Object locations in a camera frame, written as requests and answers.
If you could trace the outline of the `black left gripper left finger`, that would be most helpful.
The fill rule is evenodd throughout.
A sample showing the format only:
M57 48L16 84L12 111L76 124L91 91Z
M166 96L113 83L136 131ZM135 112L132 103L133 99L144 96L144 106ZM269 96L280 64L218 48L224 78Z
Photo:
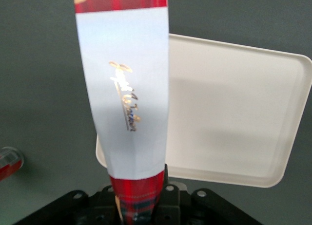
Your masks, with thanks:
M97 206L100 214L97 220L103 225L122 225L123 221L117 209L113 187L110 184L104 185L98 193Z

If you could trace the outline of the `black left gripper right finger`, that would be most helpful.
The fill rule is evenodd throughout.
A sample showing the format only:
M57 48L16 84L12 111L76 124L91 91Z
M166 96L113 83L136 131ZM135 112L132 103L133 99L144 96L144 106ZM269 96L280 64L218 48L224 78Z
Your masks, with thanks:
M163 189L156 206L156 225L185 225L183 196L188 194L184 183L169 180L168 166L165 164Z

